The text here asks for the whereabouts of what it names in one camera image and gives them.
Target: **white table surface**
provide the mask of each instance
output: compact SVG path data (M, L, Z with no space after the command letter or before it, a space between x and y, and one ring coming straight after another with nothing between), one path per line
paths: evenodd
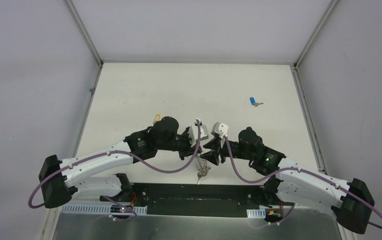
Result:
M250 97L264 104L254 107ZM250 126L266 146L317 169L287 65L106 63L78 156L106 148L151 126L156 114L174 117L179 122L180 134L195 118L202 119L209 132L216 122L225 123L229 125L228 136L232 141L237 141L238 133ZM177 152L158 151L155 158L146 161L173 170L188 159L181 161ZM235 162L245 178L263 177L248 167L248 161ZM99 176L126 173L132 183L194 184L198 179L195 165L192 163L179 173L163 174L136 163ZM212 169L200 184L246 185L233 172L229 158L220 166L209 165Z

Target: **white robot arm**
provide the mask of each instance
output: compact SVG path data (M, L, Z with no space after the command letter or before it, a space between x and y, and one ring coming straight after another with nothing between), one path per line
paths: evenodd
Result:
M201 124L200 127L200 140L208 139L206 126ZM45 207L56 208L79 197L109 196L121 201L130 192L130 189L125 189L130 186L125 174L108 177L93 175L114 167L137 163L136 157L142 160L153 158L158 150L179 152L182 160L195 151L200 153L201 148L195 149L197 126L187 127L182 134L177 134L178 128L178 122L167 116L106 149L62 160L58 160L56 155L46 158L39 174L41 182L56 171L65 170L42 184Z
M337 222L355 233L365 232L372 210L340 189L355 194L373 206L373 198L364 182L355 178L350 183L302 166L283 153L265 146L251 127L239 133L238 142L227 139L227 130L228 126L223 123L213 126L214 138L203 146L210 151L202 154L201 158L218 166L225 162L225 158L231 157L235 173L244 182L255 184L267 180L262 189L266 204L269 201L293 202L336 217ZM224 140L227 141L227 147L224 147ZM248 160L250 168L266 177L255 181L244 179L237 172L232 157Z

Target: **white wall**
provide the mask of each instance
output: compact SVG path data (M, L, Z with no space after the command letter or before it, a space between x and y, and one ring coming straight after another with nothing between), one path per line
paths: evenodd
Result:
M44 159L72 155L97 69L63 1L0 0L0 239L36 237L27 200Z
M330 0L74 0L104 61L294 63Z
M382 1L341 1L300 78L327 169L365 181L382 212ZM382 239L382 230L369 226L359 239Z

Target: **blue object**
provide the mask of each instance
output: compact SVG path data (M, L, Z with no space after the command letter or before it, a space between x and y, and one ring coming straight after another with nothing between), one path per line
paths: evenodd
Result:
M251 102L252 105L254 105L256 103L256 100L254 100L253 97L250 97L250 102Z

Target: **purple cable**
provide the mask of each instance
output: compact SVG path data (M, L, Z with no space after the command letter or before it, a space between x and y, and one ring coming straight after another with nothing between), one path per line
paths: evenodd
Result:
M111 151L110 154L116 154L117 153L117 154L126 154L126 155L129 155L129 156L132 156L132 157L136 158L138 161L140 161L141 163L143 163L144 165L148 166L149 168L151 168L151 169L153 169L155 171L164 173L164 174L174 174L174 173L180 172L183 169L187 168L192 163L192 161L194 160L194 158L198 154L198 149L200 148L201 126L200 126L200 121L199 120L196 120L196 121L197 121L197 126L198 126L198 138L197 138L197 144L195 145L194 154L192 155L192 157L189 159L189 161L183 167L178 168L176 170L162 170L162 169L159 169L159 168L154 167L154 166L150 165L149 163L145 162L144 160L142 160L140 157L136 156L135 154L133 154L131 152L127 152L127 151L114 150L114 151ZM99 154L96 154L96 155L93 155L93 156L89 156L87 158L84 158L84 159L82 159L80 161L77 161L77 162L73 163L72 167L77 166L77 165L79 165L81 163L87 162L89 160L92 160L92 159L95 159L95 158L99 158L99 157L102 157L102 156L106 156L106 155L107 155L107 153L103 152L103 153L99 153ZM35 195L39 191L39 189L43 186L43 184L45 184L49 179L53 178L55 175L61 173L62 171L65 171L65 170L67 170L69 168L70 168L69 166L65 166L62 169L55 171L54 173L52 173L49 176L47 176L45 179L42 180L42 182L40 182L38 184L38 186L33 190L32 194L30 195L30 198L29 198L29 207L31 209L37 209L37 208L40 208L43 205L45 205L44 203L41 203L39 205L33 205L33 203L32 203L33 198L35 197Z
M287 214L284 216L284 218L281 219L281 220L279 220L278 223L281 224L283 221L285 221L285 220L289 217L289 215L291 214L291 212L294 210L294 208L295 208L295 203L294 203L294 205L292 205L291 209L287 212ZM257 230L261 230L261 229L263 229L263 228L265 228L265 227L267 227L267 226L270 227L270 226L272 226L272 225L276 225L276 226L279 227L279 225L278 225L278 224L275 224L275 222L274 222L274 224L271 224L271 225L266 224L266 225L263 225L262 227L254 227L254 226L250 225L250 223L248 223L248 225L249 225L250 227L252 227L253 229L257 229Z
M231 159L231 163L232 163L233 171L234 171L235 174L238 176L238 178L241 179L243 182L246 182L246 183L248 183L248 184L256 184L256 183L262 182L262 181L264 181L264 180L267 180L267 179L269 179L271 176L273 176L273 175L275 175L275 174L278 174L278 173L280 173L280 172L283 172L283 171L288 171L288 170L289 170L289 171L297 171L297 172L298 172L298 169L297 169L297 168L294 168L294 167L293 167L293 168L292 168L292 167L289 167L289 168L288 168L288 167L285 167L285 168L281 168L281 169L279 169L279 170L277 170L277 171L274 171L273 173L271 173L271 174L269 174L269 175L267 175L267 176L265 176L265 177L262 177L262 178L259 179L259 180L253 180L253 181L251 181L251 180L247 180L247 179L243 178L243 177L239 174L238 170L236 169L235 162L234 162L233 157L232 157L232 150L231 150L231 148L230 148L230 144L229 144L228 137L225 136L225 140L226 140L226 146L227 146L227 148L228 148L228 152L229 152L229 158ZM309 174L309 175L311 175L311 176L314 176L314 177L316 177L316 178L318 178L318 179L320 179L320 180L323 180L324 182L329 183L329 184L331 184L332 186L335 187L335 183L334 183L334 182L332 182L332 181L330 181L330 180L328 180L328 179L326 179L326 178L324 178L324 177L322 177L322 176L319 176L319 175L317 175L317 174L315 174L315 173L312 173L312 172L307 171L307 170L304 170L304 169L300 169L300 172L303 172L303 173ZM345 192L346 194L352 196L353 198L355 198L355 199L358 200L359 202L363 203L366 207L368 207L369 209L371 209L372 211L374 211L374 212L375 212L375 213L382 219L382 213L380 213L376 208L374 208L373 206L371 206L370 204L368 204L365 200L359 198L358 196L354 195L353 193L351 193L350 191L348 191L347 189L345 189L345 188L343 188L343 187L341 187L341 186L338 186L338 189L340 189L341 191ZM288 217L288 215L290 214L290 212L288 212L287 216L285 216L285 217L282 219L282 221L284 221L284 220ZM372 223L372 222L368 222L368 223L369 223L370 225L372 225L372 226L375 226L375 227L377 227L377 228L379 228L379 229L382 229L382 226L377 225L376 223L375 223L375 224Z
M77 230L79 230L79 229L82 229L82 228L84 228L84 227L89 226L90 224L93 224L94 222L98 221L99 219L107 218L108 216L109 216L109 215L99 216L99 217L93 219L92 221L89 221L89 222L83 224L83 225L80 226L80 227L78 226L78 227L74 227L74 228L65 228L62 224L60 225L60 227L61 227L64 231L77 231Z

